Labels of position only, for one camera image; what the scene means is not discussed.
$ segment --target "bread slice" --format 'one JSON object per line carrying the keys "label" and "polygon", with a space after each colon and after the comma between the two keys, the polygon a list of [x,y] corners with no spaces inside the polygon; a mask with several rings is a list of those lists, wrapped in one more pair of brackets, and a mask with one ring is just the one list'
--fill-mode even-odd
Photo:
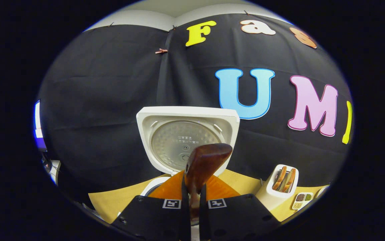
{"label": "bread slice", "polygon": [[287,169],[287,166],[284,166],[281,169],[281,173],[280,173],[278,179],[276,180],[276,182],[274,183],[273,190],[276,190],[280,186],[281,182],[284,179],[284,175],[286,175],[286,169]]}
{"label": "bread slice", "polygon": [[290,185],[292,185],[293,181],[295,180],[295,174],[296,174],[296,169],[292,168],[292,170],[290,170],[288,175],[289,180],[287,180],[286,184],[281,190],[282,192],[287,192],[287,190],[289,190]]}

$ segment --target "black fabric backdrop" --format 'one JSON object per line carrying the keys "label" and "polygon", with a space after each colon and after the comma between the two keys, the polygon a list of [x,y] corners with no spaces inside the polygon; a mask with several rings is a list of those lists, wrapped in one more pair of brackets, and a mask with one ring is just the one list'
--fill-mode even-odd
{"label": "black fabric backdrop", "polygon": [[[186,47],[186,28],[209,20],[217,25],[211,26],[206,41]],[[245,33],[242,20],[261,20],[276,34]],[[256,79],[249,72],[265,68],[275,72],[269,111],[258,119],[241,120],[227,169],[265,180],[282,163],[298,168],[298,186],[329,184],[350,146],[341,140],[347,126],[346,101],[352,98],[330,56],[316,41],[317,49],[299,42],[291,26],[262,16],[224,14],[170,32],[113,25],[80,34],[54,61],[37,97],[49,152],[87,192],[149,180],[161,172],[151,165],[143,148],[135,118],[140,109],[156,105],[220,108],[215,72],[225,68],[243,71],[238,98],[252,105]],[[156,55],[159,48],[168,53]],[[338,90],[335,136],[312,132],[308,116],[304,131],[287,126],[296,102],[292,75],[310,78],[319,97],[326,84]]]}

